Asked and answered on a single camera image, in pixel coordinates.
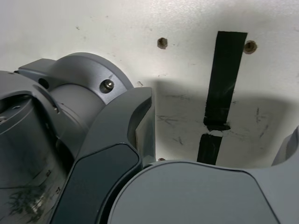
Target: hex bolt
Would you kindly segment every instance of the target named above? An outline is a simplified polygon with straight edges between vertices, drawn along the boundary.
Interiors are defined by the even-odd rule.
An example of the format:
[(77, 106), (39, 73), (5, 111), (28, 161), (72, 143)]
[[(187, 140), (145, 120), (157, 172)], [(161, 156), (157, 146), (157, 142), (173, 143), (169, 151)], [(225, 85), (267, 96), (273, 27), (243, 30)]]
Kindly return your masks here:
[(114, 88), (114, 82), (111, 81), (110, 79), (106, 79), (104, 81), (104, 87), (108, 90), (112, 90)]

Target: dark gray cover panel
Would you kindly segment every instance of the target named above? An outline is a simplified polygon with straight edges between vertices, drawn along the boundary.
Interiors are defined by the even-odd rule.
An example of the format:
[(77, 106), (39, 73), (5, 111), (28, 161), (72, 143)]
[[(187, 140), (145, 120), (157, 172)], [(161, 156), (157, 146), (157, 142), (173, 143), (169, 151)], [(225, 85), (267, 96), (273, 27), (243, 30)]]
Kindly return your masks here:
[(126, 175), (140, 169), (141, 159), (138, 154), (123, 144), (79, 160), (63, 191), (51, 224), (95, 223), (98, 218), (102, 218), (107, 199), (115, 187)]
[(135, 176), (119, 193), (108, 224), (275, 224), (248, 174), (186, 161), (164, 162)]

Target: white wall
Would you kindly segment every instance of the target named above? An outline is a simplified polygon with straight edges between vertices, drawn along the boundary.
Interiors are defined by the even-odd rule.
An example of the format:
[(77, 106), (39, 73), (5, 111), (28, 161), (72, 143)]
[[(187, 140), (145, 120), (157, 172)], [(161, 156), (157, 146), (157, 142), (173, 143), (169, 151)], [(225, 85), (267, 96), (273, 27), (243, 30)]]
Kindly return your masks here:
[(157, 115), (171, 119), (157, 117), (158, 158), (196, 160), (219, 30), (248, 32), (258, 49), (242, 56), (232, 129), (214, 133), (224, 136), (217, 164), (268, 166), (299, 124), (299, 1), (2, 0), (0, 23), (2, 70), (90, 52), (153, 86)]

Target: black tape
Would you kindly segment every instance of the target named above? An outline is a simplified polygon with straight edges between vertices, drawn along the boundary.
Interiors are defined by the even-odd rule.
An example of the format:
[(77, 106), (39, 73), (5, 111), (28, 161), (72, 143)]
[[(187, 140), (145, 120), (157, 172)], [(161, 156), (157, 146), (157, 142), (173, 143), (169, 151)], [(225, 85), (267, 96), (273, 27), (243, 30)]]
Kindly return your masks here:
[(215, 165), (222, 137), (203, 134), (199, 143), (197, 162)]
[[(209, 131), (229, 130), (228, 111), (234, 93), (247, 33), (224, 32), (217, 34), (213, 67), (206, 100), (204, 124)], [(197, 161), (216, 164), (222, 137), (203, 134)]]

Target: screw hole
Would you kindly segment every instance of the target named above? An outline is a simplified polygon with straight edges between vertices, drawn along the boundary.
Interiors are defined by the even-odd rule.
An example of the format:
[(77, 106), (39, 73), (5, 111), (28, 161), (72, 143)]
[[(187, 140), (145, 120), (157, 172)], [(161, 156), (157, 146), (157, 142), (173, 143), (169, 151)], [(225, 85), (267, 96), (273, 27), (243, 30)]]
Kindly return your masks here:
[(164, 37), (158, 39), (158, 47), (161, 49), (166, 49), (168, 46), (168, 40)]
[(113, 88), (114, 82), (110, 79), (106, 79), (100, 84), (100, 91), (102, 93), (109, 93), (112, 91)]
[(49, 88), (49, 83), (47, 82), (47, 80), (45, 80), (44, 78), (40, 78), (38, 79), (38, 83), (40, 85), (42, 85), (45, 89)]
[(256, 49), (257, 49), (257, 44), (254, 41), (247, 41), (244, 46), (244, 53), (250, 55), (254, 53)]

